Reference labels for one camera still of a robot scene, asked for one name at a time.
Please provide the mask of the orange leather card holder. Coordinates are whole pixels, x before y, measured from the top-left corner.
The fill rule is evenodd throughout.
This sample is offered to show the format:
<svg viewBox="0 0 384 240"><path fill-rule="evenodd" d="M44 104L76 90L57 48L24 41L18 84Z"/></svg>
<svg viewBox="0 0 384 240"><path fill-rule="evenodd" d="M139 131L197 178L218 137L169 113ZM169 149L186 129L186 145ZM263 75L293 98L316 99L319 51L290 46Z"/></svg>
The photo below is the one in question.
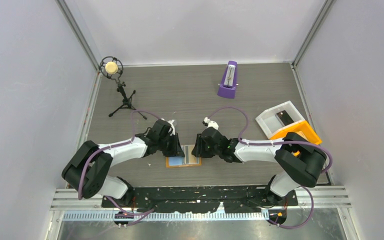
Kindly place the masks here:
<svg viewBox="0 0 384 240"><path fill-rule="evenodd" d="M189 167L184 166L184 157L167 157L165 160L165 166L167 168L180 168L180 167Z"/></svg>

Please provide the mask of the gold card with stripe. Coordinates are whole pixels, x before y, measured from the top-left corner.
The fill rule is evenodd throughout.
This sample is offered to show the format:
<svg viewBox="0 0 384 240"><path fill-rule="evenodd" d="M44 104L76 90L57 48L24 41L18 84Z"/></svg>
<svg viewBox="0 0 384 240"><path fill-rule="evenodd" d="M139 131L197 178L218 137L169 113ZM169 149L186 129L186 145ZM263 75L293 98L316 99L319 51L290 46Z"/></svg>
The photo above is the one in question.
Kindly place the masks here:
<svg viewBox="0 0 384 240"><path fill-rule="evenodd" d="M202 164L201 158L196 157L192 154L192 150L194 149L194 145L184 145L183 146L183 152L185 154L185 157L183 159L183 165L190 167L190 166L200 166Z"/></svg>

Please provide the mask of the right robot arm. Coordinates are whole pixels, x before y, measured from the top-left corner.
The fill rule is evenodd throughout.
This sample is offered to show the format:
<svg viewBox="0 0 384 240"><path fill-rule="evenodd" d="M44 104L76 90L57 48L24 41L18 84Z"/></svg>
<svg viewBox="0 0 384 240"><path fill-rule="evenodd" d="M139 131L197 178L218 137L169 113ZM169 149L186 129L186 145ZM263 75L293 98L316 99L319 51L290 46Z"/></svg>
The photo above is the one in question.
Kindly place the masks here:
<svg viewBox="0 0 384 240"><path fill-rule="evenodd" d="M247 140L227 138L214 127L197 134L192 154L203 159L218 156L227 163L277 163L282 172L273 176L265 187L265 198L271 205L279 205L298 187L315 187L328 158L318 145L295 132L275 140Z"/></svg>

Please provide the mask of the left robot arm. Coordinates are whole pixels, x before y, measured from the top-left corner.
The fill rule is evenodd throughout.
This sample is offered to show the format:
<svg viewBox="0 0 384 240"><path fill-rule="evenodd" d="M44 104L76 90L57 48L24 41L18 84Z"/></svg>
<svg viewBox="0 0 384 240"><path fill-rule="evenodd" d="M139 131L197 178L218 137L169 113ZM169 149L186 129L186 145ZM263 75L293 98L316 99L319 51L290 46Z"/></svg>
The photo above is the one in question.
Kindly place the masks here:
<svg viewBox="0 0 384 240"><path fill-rule="evenodd" d="M80 199L95 195L110 196L121 207L133 202L131 185L121 177L109 176L111 167L145 158L157 152L165 157L184 157L174 119L158 119L144 133L133 139L111 144L85 141L62 170L62 178L79 193Z"/></svg>

